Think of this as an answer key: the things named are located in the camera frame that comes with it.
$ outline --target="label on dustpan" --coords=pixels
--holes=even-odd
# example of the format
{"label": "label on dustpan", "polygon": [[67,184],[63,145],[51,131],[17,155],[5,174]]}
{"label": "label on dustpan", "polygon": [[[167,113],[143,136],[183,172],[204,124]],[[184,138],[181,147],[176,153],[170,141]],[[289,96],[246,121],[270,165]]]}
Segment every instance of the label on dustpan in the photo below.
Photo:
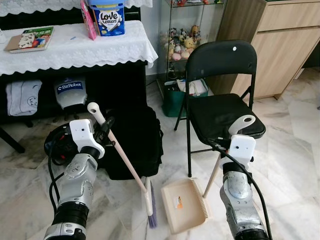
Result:
{"label": "label on dustpan", "polygon": [[182,205],[182,201],[181,201],[181,197],[180,196],[177,196],[173,199],[173,204],[174,204],[174,207],[176,209],[182,209],[183,208],[183,205]]}

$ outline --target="black furniture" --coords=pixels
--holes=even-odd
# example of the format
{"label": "black furniture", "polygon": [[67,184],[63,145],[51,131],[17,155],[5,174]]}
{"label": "black furniture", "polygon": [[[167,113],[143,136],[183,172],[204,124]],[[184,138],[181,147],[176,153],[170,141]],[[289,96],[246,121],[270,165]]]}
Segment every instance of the black furniture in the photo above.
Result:
{"label": "black furniture", "polygon": [[[244,128],[240,134],[258,139],[265,133],[265,126],[252,112],[256,69],[256,51],[249,43],[242,40],[205,43],[194,50],[189,57],[186,63],[185,99],[174,127],[176,131],[180,120],[186,119],[189,177],[192,176],[191,154],[213,151],[213,148],[191,151],[190,121],[199,140],[209,146],[219,142],[218,138],[228,140],[230,138],[229,127],[244,115],[253,115],[256,120],[252,125]],[[234,93],[207,97],[189,95],[190,82],[224,74],[250,74],[251,86],[241,97]],[[243,101],[247,94],[250,94],[249,106]],[[186,118],[181,118],[184,108]]]}
{"label": "black furniture", "polygon": [[[140,8],[132,6],[124,9],[125,20],[141,20]],[[0,17],[0,28],[2,30],[23,29],[41,27],[49,25],[64,25],[83,23],[81,10],[73,8],[71,10],[61,9],[59,11],[46,10],[45,12],[35,11],[32,14],[8,14]],[[11,122],[25,122],[28,127],[32,127],[31,120],[40,118],[56,117],[64,112],[56,102],[53,88],[53,80],[57,78],[72,77],[82,75],[86,78],[86,88],[88,94],[87,102],[96,101],[101,108],[116,108],[123,105],[146,106],[146,66],[145,61],[118,63],[115,66],[104,65],[93,67],[71,67],[60,69],[39,69],[36,72],[27,71],[25,73],[15,72],[12,75],[3,74],[0,76],[0,124]],[[8,116],[6,84],[19,80],[40,79],[42,86],[38,95],[38,109],[36,114],[31,116]],[[107,91],[117,89],[120,92]],[[73,112],[85,112],[86,106],[72,109]],[[0,138],[14,147],[18,152],[23,149],[4,130],[0,131]]]}

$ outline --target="beige dustpan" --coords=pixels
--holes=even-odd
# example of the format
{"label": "beige dustpan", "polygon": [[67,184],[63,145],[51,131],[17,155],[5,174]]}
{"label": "beige dustpan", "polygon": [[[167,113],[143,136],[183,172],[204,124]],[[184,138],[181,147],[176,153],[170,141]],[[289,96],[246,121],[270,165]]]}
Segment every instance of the beige dustpan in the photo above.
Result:
{"label": "beige dustpan", "polygon": [[203,224],[212,215],[197,178],[178,180],[161,189],[172,234]]}

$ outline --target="broom handle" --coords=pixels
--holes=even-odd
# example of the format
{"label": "broom handle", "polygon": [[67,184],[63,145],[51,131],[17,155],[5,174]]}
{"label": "broom handle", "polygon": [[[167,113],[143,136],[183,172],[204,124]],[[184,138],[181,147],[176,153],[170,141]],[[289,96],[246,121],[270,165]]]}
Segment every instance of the broom handle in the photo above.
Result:
{"label": "broom handle", "polygon": [[[88,104],[88,106],[87,106],[87,109],[88,109],[89,113],[91,113],[94,116],[95,120],[98,122],[98,124],[100,126],[102,126],[106,122],[106,119],[102,115],[98,104],[96,104],[95,102],[90,102]],[[124,150],[120,146],[120,144],[119,144],[118,140],[116,139],[115,135],[112,133],[111,129],[109,131],[108,137],[109,137],[110,141],[115,142],[114,147],[115,147],[116,151],[121,156],[122,160],[124,161],[125,165],[128,167],[128,169],[131,172],[131,174],[133,175],[134,179],[139,184],[139,186],[142,189],[143,193],[146,194],[147,193],[147,189],[146,189],[145,185],[141,181],[141,179],[138,176],[136,170],[132,166],[131,162],[129,161],[127,155],[125,154]]]}
{"label": "broom handle", "polygon": [[214,165],[214,168],[213,168],[213,171],[212,171],[212,173],[211,173],[211,176],[210,176],[210,180],[209,180],[209,182],[208,182],[208,185],[207,185],[206,188],[205,188],[205,191],[204,191],[204,194],[203,194],[203,198],[204,198],[204,199],[207,197],[208,192],[209,192],[209,190],[210,190],[210,188],[211,188],[211,186],[212,186],[212,183],[214,182],[214,180],[215,180],[215,178],[216,178],[216,175],[217,175],[217,173],[218,173],[218,170],[219,170],[219,162],[220,162],[220,159],[221,159],[220,156],[221,156],[221,155],[219,154],[219,157],[218,157],[218,159],[216,160],[215,165]]}

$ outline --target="black folding chair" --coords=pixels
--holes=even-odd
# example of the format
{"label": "black folding chair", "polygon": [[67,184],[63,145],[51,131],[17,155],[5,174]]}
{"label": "black folding chair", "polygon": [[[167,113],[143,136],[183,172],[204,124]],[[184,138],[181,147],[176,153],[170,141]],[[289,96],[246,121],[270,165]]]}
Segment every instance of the black folding chair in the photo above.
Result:
{"label": "black folding chair", "polygon": [[[189,177],[192,176],[191,154],[214,151],[213,148],[191,151],[189,121],[191,121],[199,140],[209,146],[213,146],[213,143],[220,143],[221,139],[230,140],[229,127],[244,115],[255,116],[255,122],[242,129],[239,134],[258,139],[265,133],[266,127],[252,112],[256,69],[256,51],[248,42],[242,40],[205,43],[190,55],[186,63],[185,99],[174,127],[176,131],[180,120],[186,120]],[[250,74],[251,86],[241,97],[234,93],[206,97],[189,95],[190,82],[225,74]],[[250,94],[249,107],[243,101],[247,94]],[[181,118],[184,108],[186,118]]]}

